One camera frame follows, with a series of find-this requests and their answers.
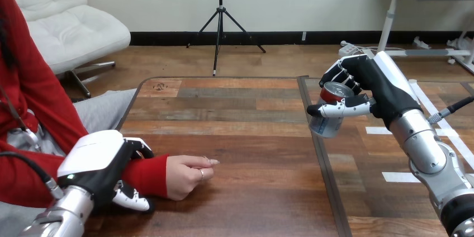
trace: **chair base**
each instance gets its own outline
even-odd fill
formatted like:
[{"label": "chair base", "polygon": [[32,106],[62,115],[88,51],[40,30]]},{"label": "chair base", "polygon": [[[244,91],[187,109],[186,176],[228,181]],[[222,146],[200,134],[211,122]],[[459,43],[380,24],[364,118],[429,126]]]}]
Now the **chair base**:
[{"label": "chair base", "polygon": [[101,68],[105,68],[105,67],[115,67],[115,62],[111,61],[111,62],[97,63],[97,64],[93,64],[93,65],[90,65],[90,66],[84,67],[84,68],[76,68],[76,69],[73,69],[73,70],[69,71],[69,74],[73,77],[75,82],[79,85],[79,88],[84,93],[84,95],[87,98],[91,98],[92,97],[91,93],[89,92],[87,87],[80,81],[77,74],[84,73],[84,72],[89,72],[89,71],[93,71],[93,70],[101,69]]}]

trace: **soda can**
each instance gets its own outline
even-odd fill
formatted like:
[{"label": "soda can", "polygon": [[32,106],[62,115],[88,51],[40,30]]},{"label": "soda can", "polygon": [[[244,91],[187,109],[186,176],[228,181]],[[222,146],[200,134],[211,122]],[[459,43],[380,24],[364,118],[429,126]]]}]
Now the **soda can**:
[{"label": "soda can", "polygon": [[[352,96],[354,96],[354,92],[349,87],[338,82],[326,82],[321,90],[320,99],[317,103],[340,102],[343,98]],[[311,117],[309,128],[322,138],[334,138],[338,134],[343,120],[343,117]]]}]

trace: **robotic hand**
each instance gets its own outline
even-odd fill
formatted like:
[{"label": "robotic hand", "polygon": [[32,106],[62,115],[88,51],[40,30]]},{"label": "robotic hand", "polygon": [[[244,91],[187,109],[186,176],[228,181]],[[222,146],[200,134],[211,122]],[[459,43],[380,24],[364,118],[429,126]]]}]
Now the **robotic hand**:
[{"label": "robotic hand", "polygon": [[45,182],[56,201],[19,236],[80,237],[92,210],[110,202],[153,212],[151,201],[120,180],[130,159],[152,157],[143,140],[115,130],[84,136],[59,167],[58,184]]},{"label": "robotic hand", "polygon": [[[366,55],[338,60],[321,78],[343,83],[353,96],[311,105],[316,118],[359,116],[372,113],[383,119],[405,154],[413,175],[428,189],[429,197],[451,237],[474,236],[474,178],[447,144],[441,142],[420,107],[418,98],[394,61],[384,52],[373,59]],[[361,95],[372,91],[373,98]]]}]

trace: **gray pants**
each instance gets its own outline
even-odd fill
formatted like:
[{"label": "gray pants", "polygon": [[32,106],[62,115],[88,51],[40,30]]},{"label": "gray pants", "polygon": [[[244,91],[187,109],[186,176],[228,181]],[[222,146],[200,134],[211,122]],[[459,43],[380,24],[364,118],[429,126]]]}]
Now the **gray pants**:
[{"label": "gray pants", "polygon": [[[115,129],[124,116],[135,91],[136,89],[108,91],[101,96],[75,103],[74,107],[89,133]],[[36,135],[40,140],[43,153],[64,156],[64,152],[49,132],[40,129]],[[7,142],[18,149],[35,151],[24,141],[21,133],[9,133]],[[33,222],[36,215],[43,211],[44,208],[30,208],[0,202],[0,237],[17,236]]]}]

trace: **tripod stand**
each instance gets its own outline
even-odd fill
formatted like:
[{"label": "tripod stand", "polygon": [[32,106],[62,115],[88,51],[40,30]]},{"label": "tripod stand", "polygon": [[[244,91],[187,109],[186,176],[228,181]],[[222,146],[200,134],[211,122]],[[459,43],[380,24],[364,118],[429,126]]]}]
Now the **tripod stand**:
[{"label": "tripod stand", "polygon": [[[202,29],[196,34],[196,39],[199,37],[199,35],[206,29],[206,27],[211,23],[211,21],[219,15],[219,23],[217,25],[217,41],[216,41],[216,55],[214,56],[214,71],[212,72],[212,76],[216,75],[216,69],[217,69],[217,56],[219,55],[219,41],[224,38],[224,13],[236,24],[249,38],[249,40],[256,46],[258,46],[262,52],[265,54],[267,51],[263,49],[260,44],[258,44],[254,38],[247,32],[231,15],[230,13],[226,10],[226,8],[222,5],[222,0],[219,0],[219,8],[217,8],[216,12],[212,15],[212,17],[209,19],[209,21],[202,27]],[[194,38],[189,41],[188,46],[186,48],[189,48],[191,46],[191,43]]]}]

